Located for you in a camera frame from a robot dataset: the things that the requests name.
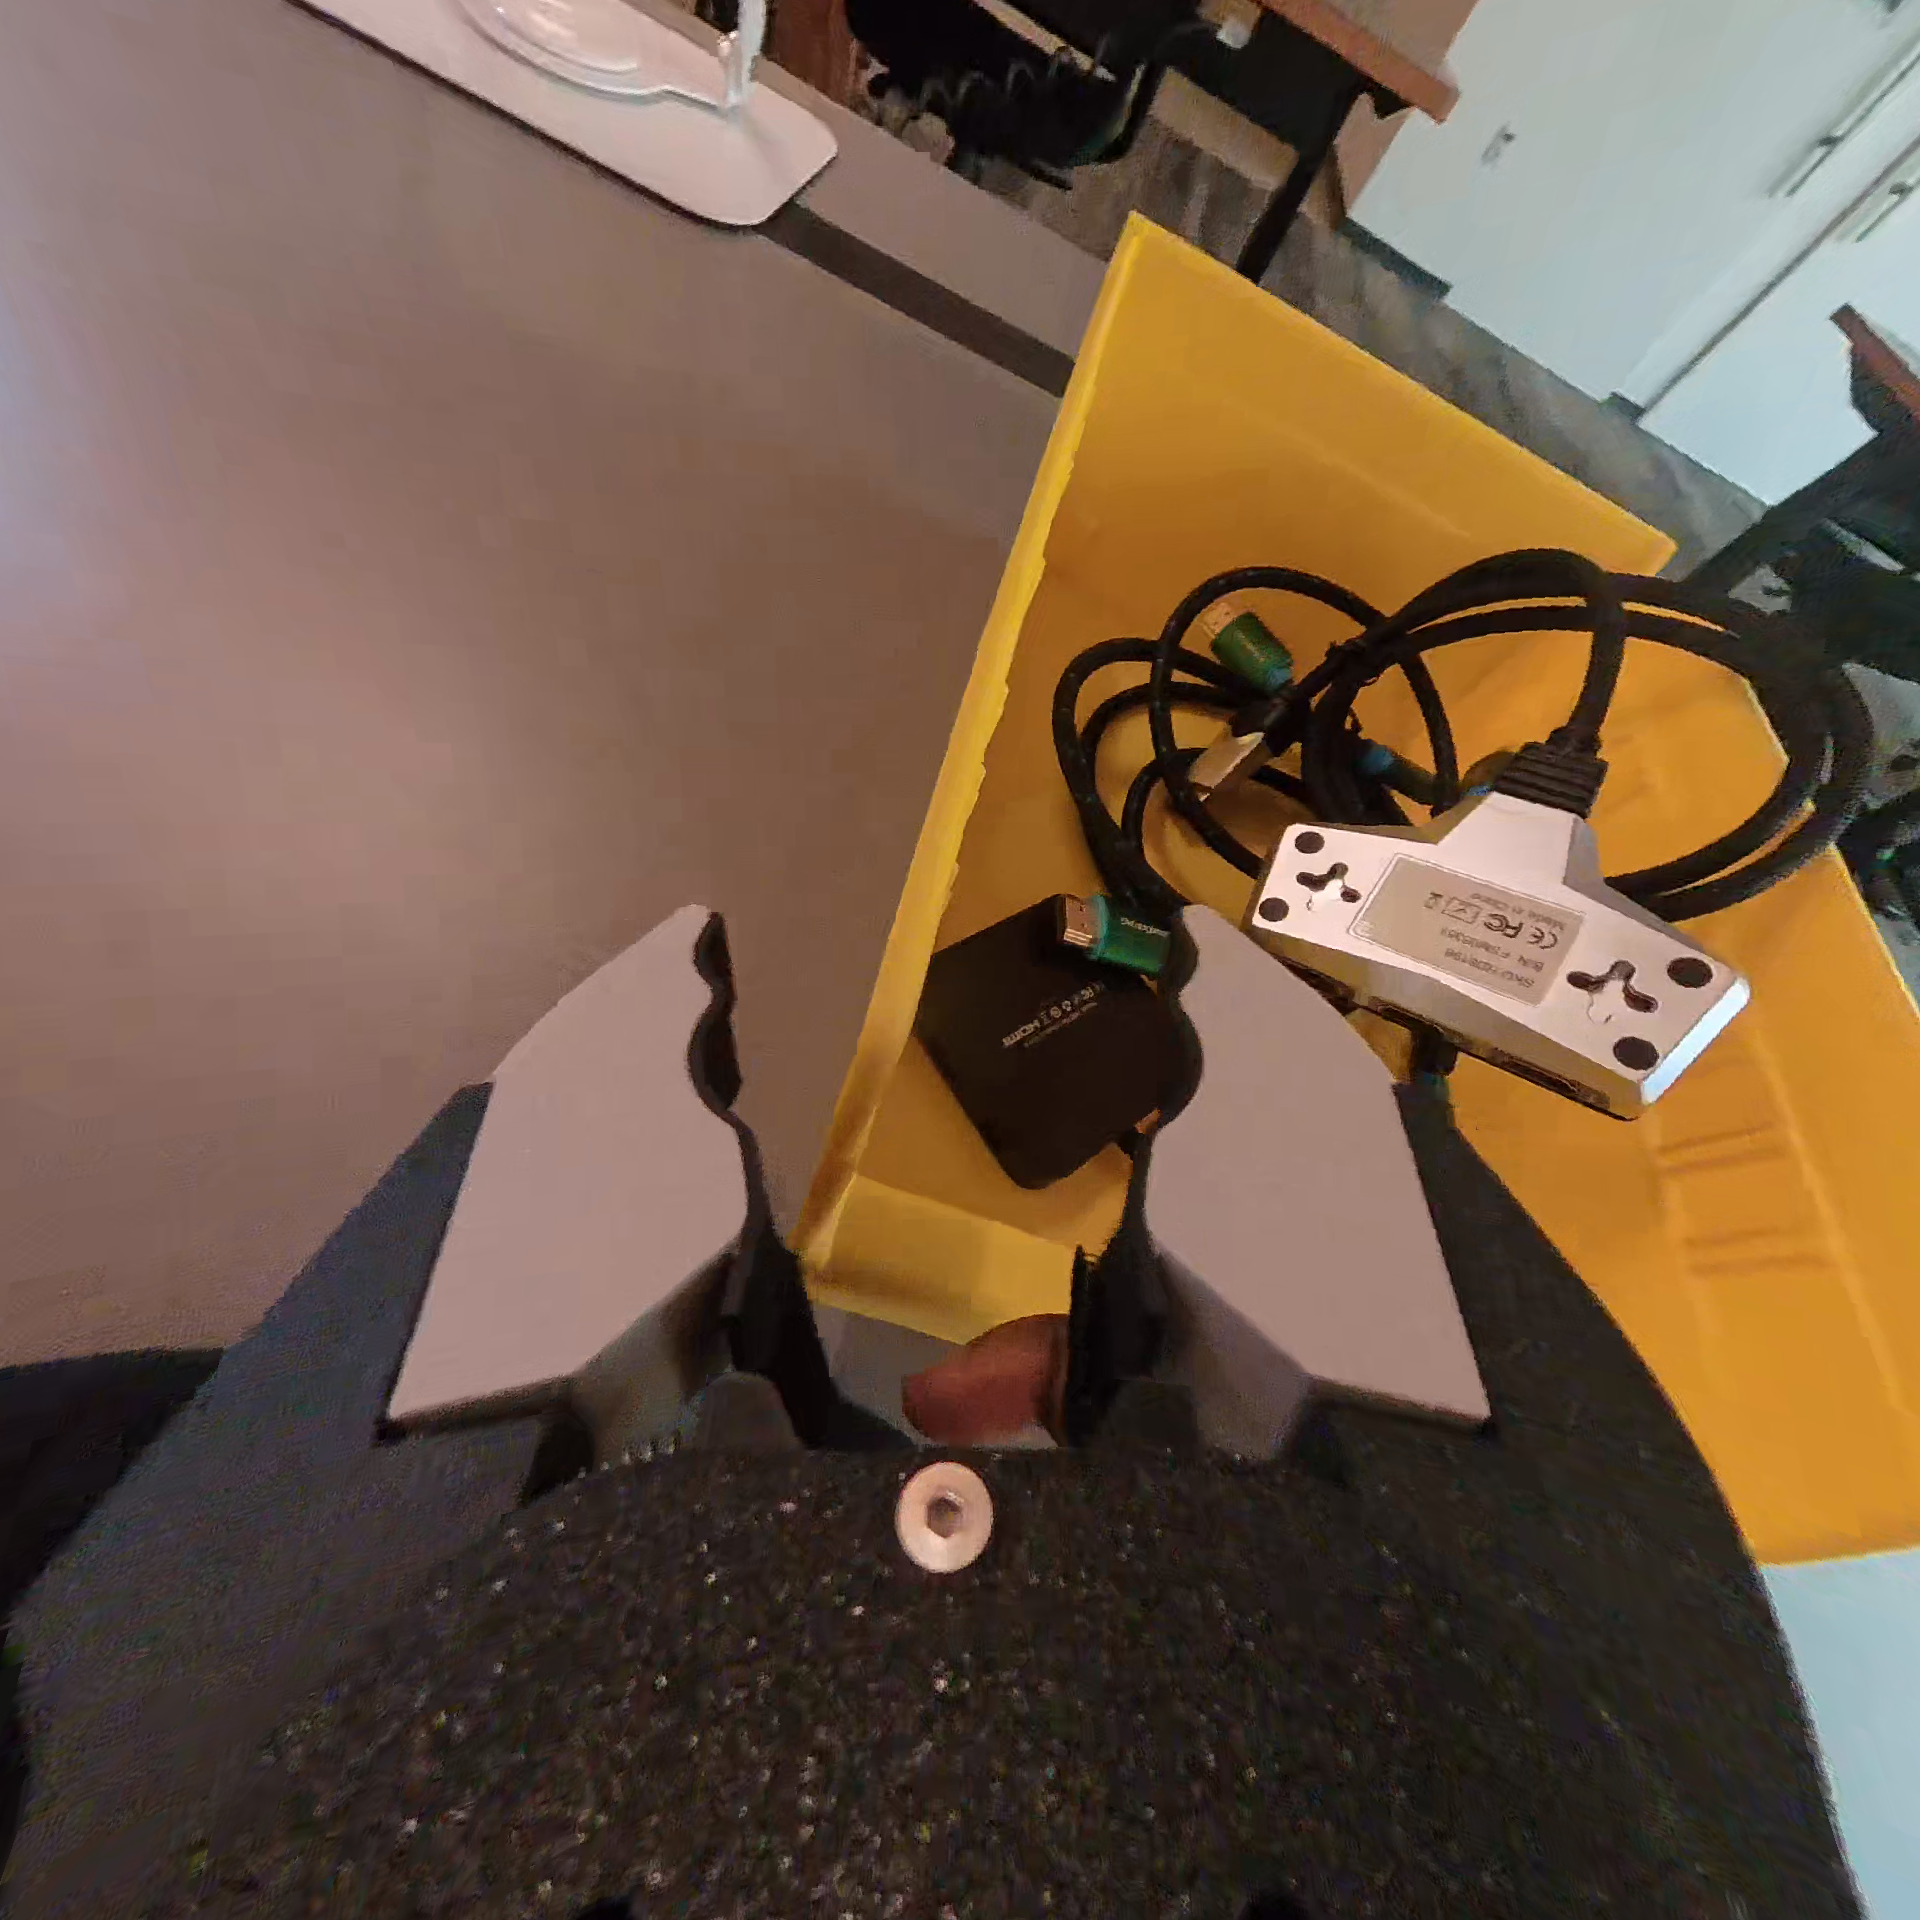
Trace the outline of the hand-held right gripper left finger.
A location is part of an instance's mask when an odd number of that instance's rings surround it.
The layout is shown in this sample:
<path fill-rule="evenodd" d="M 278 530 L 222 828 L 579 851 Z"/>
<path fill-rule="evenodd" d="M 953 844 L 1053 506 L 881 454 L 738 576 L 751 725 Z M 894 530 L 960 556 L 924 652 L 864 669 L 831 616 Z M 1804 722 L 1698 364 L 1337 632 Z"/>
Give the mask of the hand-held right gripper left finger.
<path fill-rule="evenodd" d="M 732 950 L 692 904 L 569 990 L 493 1069 L 387 1427 L 569 1414 L 672 1427 L 712 1380 L 794 1443 L 834 1380 L 738 1116 Z"/>

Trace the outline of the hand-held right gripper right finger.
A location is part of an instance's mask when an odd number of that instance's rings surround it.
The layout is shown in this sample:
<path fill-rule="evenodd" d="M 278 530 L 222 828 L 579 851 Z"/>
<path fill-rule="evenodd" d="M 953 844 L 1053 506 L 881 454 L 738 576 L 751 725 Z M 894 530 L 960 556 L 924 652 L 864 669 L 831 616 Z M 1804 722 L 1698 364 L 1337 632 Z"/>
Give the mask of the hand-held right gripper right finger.
<path fill-rule="evenodd" d="M 1142 1414 L 1261 1460 L 1331 1404 L 1486 1427 L 1390 1069 L 1212 907 L 1178 920 L 1165 1006 L 1172 1092 L 1073 1271 L 1063 1437 Z"/>

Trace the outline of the silver cable splitter hub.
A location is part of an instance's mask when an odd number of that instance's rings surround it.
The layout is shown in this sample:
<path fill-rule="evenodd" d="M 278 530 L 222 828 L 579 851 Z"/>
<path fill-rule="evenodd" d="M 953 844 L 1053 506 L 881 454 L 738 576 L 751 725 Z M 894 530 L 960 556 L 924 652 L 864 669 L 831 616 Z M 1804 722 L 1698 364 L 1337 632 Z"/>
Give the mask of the silver cable splitter hub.
<path fill-rule="evenodd" d="M 1245 930 L 1357 1010 L 1599 1116 L 1645 1116 L 1748 977 L 1609 887 L 1589 821 L 1476 794 L 1427 828 L 1288 828 Z"/>

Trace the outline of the yellow plastic bin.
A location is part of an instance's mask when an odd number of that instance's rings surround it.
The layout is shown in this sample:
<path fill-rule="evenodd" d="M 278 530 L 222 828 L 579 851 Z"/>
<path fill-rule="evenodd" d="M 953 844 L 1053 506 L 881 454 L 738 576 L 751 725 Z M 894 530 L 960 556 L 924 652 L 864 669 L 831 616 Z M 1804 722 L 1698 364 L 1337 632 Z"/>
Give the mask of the yellow plastic bin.
<path fill-rule="evenodd" d="M 1020 1195 L 910 1043 L 937 947 L 1092 881 L 1059 669 L 1281 563 L 1394 612 L 1463 563 L 1668 536 L 1132 218 L 996 586 L 798 1241 L 828 1308 L 967 1341 L 1069 1308 L 1122 1155 Z M 1917 1006 L 1837 851 L 1698 924 L 1751 1006 L 1639 1122 L 1483 1063 L 1463 1135 L 1596 1288 L 1768 1566 L 1917 1546 Z"/>

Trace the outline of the grey desk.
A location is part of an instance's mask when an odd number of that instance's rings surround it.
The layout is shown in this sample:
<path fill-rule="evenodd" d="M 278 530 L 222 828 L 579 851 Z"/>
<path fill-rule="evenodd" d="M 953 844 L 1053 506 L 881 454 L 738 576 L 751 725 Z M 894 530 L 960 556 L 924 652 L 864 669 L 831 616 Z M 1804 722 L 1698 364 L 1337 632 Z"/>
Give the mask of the grey desk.
<path fill-rule="evenodd" d="M 1860 1913 L 1708 1460 L 1437 1089 L 1476 1433 L 937 1447 L 983 1331 L 814 1294 L 1049 434 L 291 3 L 3 3 L 3 1261 L 285 1284 L 26 1596 L 13 1917 Z M 1596 722 L 1652 576 L 1433 579 L 1460 738 Z M 1430 642 L 1198 586 L 1291 583 Z M 493 1069 L 692 904 L 831 1440 L 391 1430 Z"/>

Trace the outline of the wooden top office desk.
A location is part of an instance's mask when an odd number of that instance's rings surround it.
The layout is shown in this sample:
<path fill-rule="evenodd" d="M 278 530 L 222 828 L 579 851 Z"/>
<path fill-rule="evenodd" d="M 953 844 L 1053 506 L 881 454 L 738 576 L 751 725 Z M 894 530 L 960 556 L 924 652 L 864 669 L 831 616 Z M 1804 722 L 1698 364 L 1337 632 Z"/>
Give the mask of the wooden top office desk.
<path fill-rule="evenodd" d="M 1013 13 L 1013 3 L 990 3 L 990 10 L 1023 36 L 1049 43 Z M 1457 86 L 1443 76 L 1443 56 L 1423 60 L 1410 53 L 1387 26 L 1367 20 L 1370 10 L 1370 3 L 1198 3 L 1212 36 L 1175 53 L 1155 93 L 1159 106 L 1169 83 L 1178 79 L 1251 132 L 1271 136 L 1288 156 L 1281 179 L 1251 212 L 1231 255 L 1231 268 L 1248 281 L 1261 281 L 1271 271 L 1301 225 L 1308 199 L 1321 185 L 1337 136 L 1357 106 L 1370 106 L 1380 119 L 1417 113 L 1443 122 L 1457 103 Z M 947 159 L 947 169 L 970 182 L 1006 172 L 1069 192 L 1089 175 L 1116 175 L 1129 166 L 1155 106 L 1129 156 L 1086 166 L 1066 185 L 1049 185 L 1000 159 L 967 166 Z"/>

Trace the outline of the blackboard on white stand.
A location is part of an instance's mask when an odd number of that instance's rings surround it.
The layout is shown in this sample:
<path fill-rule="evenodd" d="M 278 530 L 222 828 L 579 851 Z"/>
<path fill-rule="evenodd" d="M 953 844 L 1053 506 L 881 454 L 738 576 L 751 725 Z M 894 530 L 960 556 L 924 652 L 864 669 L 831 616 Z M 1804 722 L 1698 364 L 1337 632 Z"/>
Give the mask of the blackboard on white stand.
<path fill-rule="evenodd" d="M 715 46 L 636 3 L 311 3 L 712 228 L 761 228 L 838 156 L 811 109 L 755 70 L 768 3 Z"/>

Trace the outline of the black office chair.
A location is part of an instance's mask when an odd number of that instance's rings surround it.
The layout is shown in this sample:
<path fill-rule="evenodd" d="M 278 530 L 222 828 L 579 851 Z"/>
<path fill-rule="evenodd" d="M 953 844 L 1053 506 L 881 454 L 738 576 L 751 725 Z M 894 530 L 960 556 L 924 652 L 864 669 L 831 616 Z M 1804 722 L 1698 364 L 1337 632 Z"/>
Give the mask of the black office chair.
<path fill-rule="evenodd" d="M 1195 3 L 844 3 L 867 93 L 940 122 L 950 162 L 1000 159 L 1049 185 L 1132 152 L 1175 53 L 1212 36 Z"/>

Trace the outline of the small black switch box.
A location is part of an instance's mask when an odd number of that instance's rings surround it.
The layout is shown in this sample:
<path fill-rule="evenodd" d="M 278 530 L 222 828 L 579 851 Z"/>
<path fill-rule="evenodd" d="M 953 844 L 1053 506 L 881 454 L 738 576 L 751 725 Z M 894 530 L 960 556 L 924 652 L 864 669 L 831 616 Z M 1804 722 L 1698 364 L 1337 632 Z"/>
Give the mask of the small black switch box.
<path fill-rule="evenodd" d="M 924 973 L 914 1036 L 1016 1188 L 1139 1139 L 1178 1079 L 1172 937 L 1106 894 L 1053 894 Z"/>

